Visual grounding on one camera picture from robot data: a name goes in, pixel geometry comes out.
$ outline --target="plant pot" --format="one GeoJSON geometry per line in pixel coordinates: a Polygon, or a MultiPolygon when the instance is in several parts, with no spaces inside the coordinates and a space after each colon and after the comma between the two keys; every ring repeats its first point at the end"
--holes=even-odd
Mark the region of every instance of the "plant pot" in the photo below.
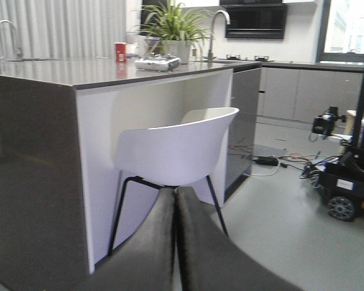
{"type": "Polygon", "coordinates": [[[190,57],[191,41],[162,41],[165,55],[177,56],[181,64],[188,64],[190,57]]]}

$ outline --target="red cup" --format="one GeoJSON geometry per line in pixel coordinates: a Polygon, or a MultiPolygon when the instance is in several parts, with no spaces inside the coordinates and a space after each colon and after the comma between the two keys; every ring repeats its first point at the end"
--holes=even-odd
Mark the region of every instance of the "red cup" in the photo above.
{"type": "Polygon", "coordinates": [[[116,62],[126,61],[126,43],[115,42],[116,62]]]}

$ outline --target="stove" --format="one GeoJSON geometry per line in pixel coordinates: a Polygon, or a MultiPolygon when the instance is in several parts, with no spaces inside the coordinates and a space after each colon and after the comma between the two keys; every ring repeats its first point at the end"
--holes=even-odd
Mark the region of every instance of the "stove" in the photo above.
{"type": "Polygon", "coordinates": [[[269,60],[269,56],[254,56],[254,59],[248,59],[247,57],[242,59],[240,55],[226,55],[226,59],[233,61],[273,62],[273,60],[269,60]]]}

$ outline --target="power adapter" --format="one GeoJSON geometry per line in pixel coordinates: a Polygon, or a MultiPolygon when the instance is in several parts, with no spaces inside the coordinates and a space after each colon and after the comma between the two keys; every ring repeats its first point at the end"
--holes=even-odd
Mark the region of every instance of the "power adapter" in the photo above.
{"type": "Polygon", "coordinates": [[[265,166],[277,166],[278,159],[273,156],[258,156],[257,159],[254,160],[256,164],[265,165],[265,166]]]}

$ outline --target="window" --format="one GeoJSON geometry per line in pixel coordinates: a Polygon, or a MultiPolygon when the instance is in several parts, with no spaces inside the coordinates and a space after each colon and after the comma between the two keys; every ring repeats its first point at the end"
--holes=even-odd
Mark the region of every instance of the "window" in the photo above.
{"type": "Polygon", "coordinates": [[[317,62],[364,62],[364,0],[325,0],[317,62]]]}

